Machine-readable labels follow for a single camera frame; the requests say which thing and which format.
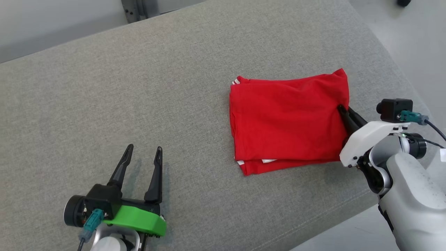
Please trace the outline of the grey fabric sofa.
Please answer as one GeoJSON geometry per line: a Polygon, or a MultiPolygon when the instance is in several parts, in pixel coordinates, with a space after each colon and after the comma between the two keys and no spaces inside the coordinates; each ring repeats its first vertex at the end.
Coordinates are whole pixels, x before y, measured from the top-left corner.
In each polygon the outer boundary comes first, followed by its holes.
{"type": "Polygon", "coordinates": [[[166,235],[149,251],[289,251],[377,203],[339,162],[244,176],[230,84],[349,76],[351,107],[430,114],[348,0],[208,0],[0,64],[0,251],[76,251],[63,209],[105,184],[143,199],[163,149],[166,235]]]}

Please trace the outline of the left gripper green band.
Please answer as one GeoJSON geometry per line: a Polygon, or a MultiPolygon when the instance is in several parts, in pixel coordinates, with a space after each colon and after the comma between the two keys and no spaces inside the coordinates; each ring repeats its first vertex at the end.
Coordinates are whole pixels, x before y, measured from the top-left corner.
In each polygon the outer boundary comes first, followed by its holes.
{"type": "MultiPolygon", "coordinates": [[[[122,188],[125,173],[132,159],[134,145],[129,144],[118,162],[107,186],[122,188]]],[[[157,238],[166,234],[166,221],[160,210],[163,189],[163,149],[158,146],[154,170],[144,200],[122,199],[121,208],[113,219],[104,219],[108,225],[126,227],[157,238]]]]}

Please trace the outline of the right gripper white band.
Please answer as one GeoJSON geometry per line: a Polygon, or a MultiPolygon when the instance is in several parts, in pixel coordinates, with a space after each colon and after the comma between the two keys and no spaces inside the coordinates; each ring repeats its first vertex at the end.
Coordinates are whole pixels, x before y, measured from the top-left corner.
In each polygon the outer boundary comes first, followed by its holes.
{"type": "Polygon", "coordinates": [[[360,156],[363,156],[385,137],[393,133],[400,133],[403,131],[403,127],[410,125],[410,122],[367,122],[351,107],[346,109],[343,105],[339,105],[337,110],[346,129],[347,137],[349,137],[340,153],[340,161],[344,167],[355,166],[360,156]]]}

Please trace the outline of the red number 23 jersey shirt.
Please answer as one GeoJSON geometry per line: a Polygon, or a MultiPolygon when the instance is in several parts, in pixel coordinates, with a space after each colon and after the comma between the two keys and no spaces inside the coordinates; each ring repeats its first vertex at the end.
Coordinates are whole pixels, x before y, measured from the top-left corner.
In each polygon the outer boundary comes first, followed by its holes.
{"type": "Polygon", "coordinates": [[[340,160],[349,105],[344,69],[271,81],[238,76],[229,93],[234,160],[244,175],[340,160]]]}

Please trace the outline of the dark grey hinge bracket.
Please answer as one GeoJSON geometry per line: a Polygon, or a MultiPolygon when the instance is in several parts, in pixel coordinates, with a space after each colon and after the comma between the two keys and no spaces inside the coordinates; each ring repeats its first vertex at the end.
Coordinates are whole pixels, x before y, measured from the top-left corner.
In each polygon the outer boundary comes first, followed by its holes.
{"type": "Polygon", "coordinates": [[[121,3],[124,9],[125,17],[129,24],[140,20],[137,0],[121,0],[121,3]]]}

